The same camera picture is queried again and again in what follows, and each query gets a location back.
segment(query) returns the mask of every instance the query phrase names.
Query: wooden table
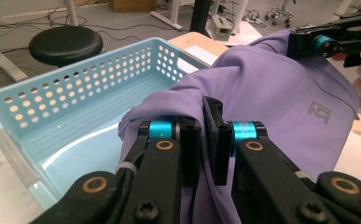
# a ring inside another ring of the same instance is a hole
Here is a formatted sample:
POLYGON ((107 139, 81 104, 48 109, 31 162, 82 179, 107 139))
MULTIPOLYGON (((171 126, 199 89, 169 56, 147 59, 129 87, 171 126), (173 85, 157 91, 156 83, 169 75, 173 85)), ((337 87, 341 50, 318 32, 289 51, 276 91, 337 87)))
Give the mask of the wooden table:
MULTIPOLYGON (((181 35, 170 40, 176 46, 186 49, 199 46, 219 56, 228 48, 198 33, 181 35)), ((360 120, 352 128, 356 136, 361 137, 360 120)), ((0 150, 0 223, 26 223, 38 217, 43 209, 37 204, 28 189, 21 183, 11 165, 0 150)))

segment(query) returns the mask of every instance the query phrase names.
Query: purple garment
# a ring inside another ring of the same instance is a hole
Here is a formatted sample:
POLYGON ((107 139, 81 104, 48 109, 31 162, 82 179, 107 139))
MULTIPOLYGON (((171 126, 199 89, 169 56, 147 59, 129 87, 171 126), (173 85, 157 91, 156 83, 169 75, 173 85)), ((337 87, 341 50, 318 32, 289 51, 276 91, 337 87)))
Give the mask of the purple garment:
POLYGON ((118 131, 124 141, 122 159, 143 120, 181 115, 200 123, 200 182, 196 188, 182 190, 181 223, 240 223, 230 196, 234 159, 226 186, 216 187, 210 174, 203 95, 223 102, 225 121, 262 121, 273 143, 313 180, 333 170, 356 117, 358 95, 326 59, 287 58, 290 32, 227 50, 211 68, 148 96, 122 119, 118 131))

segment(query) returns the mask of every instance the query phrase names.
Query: table top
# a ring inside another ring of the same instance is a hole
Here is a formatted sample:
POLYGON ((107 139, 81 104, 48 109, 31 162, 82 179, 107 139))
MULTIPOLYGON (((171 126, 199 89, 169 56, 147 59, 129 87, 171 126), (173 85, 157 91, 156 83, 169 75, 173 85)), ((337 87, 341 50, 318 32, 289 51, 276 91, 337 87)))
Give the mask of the table top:
MULTIPOLYGON (((189 33, 181 35, 170 40, 171 43, 186 49, 192 46, 199 46, 207 51, 219 56, 228 48, 214 40, 199 33, 189 33)), ((353 167, 361 167, 361 157, 355 158, 355 148, 361 147, 361 115, 360 120, 354 121, 351 131, 351 141, 348 141, 348 149, 344 149, 343 159, 340 159, 341 169, 351 169, 350 173, 355 170, 353 167)), ((0 223, 26 223, 38 217, 43 212, 40 205, 34 200, 29 190, 21 183, 21 180, 12 169, 5 155, 0 150, 0 223)))

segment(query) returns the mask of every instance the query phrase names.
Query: round stool seat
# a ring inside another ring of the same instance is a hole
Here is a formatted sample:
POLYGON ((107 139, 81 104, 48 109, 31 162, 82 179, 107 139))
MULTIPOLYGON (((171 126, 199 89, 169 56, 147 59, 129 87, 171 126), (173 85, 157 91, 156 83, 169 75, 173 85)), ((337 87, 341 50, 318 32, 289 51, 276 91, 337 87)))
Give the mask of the round stool seat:
POLYGON ((41 63, 61 67, 98 55, 103 45, 102 38, 89 28, 61 26, 34 36, 29 51, 41 63))

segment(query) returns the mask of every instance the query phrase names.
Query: gray floor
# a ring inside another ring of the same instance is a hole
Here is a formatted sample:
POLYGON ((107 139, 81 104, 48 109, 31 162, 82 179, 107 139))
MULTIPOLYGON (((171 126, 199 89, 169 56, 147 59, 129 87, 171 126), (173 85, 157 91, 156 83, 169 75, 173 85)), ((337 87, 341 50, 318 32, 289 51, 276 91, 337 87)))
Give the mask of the gray floor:
MULTIPOLYGON (((334 12, 337 10, 340 3, 341 0, 297 0, 296 4, 290 1, 287 9, 294 15, 290 28, 306 24, 322 24, 331 21, 334 12)), ((277 0, 250 0, 248 2, 247 9, 258 11, 259 17, 267 24, 266 28, 255 26, 262 35, 270 34, 285 28, 284 19, 278 19, 277 25, 275 26, 271 25, 271 20, 264 20, 264 16, 268 10, 272 7, 281 7, 282 4, 283 1, 277 0)), ((236 3, 232 4, 230 0, 224 1, 223 5, 228 9, 229 13, 232 12, 232 7, 234 7, 234 11, 236 11, 236 7, 238 6, 236 3)), ((185 29, 189 29, 192 10, 193 8, 188 6, 182 7, 179 11, 178 23, 183 25, 185 29)), ((179 32, 172 29, 165 23, 150 16, 148 12, 114 13, 110 6, 106 4, 80 7, 76 12, 79 16, 79 23, 85 22, 83 25, 88 25, 91 29, 99 32, 104 40, 105 50, 113 50, 130 45, 139 41, 138 39, 157 36, 169 40, 187 33, 187 31, 179 32)), ((161 14, 168 18, 170 18, 171 15, 169 11, 161 11, 161 14)), ((42 18, 46 15, 47 12, 32 15, 28 14, 27 16, 6 17, 0 20, 0 23, 9 24, 11 22, 28 21, 42 18)), ((53 19, 58 18, 55 20, 56 22, 64 22, 64 19, 61 19, 61 17, 65 15, 66 12, 55 12, 51 17, 53 19)), ((42 19, 36 22, 47 23, 49 21, 47 19, 42 19)), ((6 51, 9 49, 26 48, 30 39, 38 34, 40 29, 44 30, 49 28, 46 24, 34 23, 33 26, 34 27, 23 26, 0 30, 0 50, 6 51)), ((15 50, 6 53, 6 56, 30 77, 57 69, 56 67, 37 62, 31 57, 27 49, 15 50)), ((353 81, 357 77, 354 68, 344 69, 340 63, 334 64, 346 77, 348 77, 349 80, 353 81)), ((14 81, 0 69, 0 87, 9 85, 13 82, 14 81)))

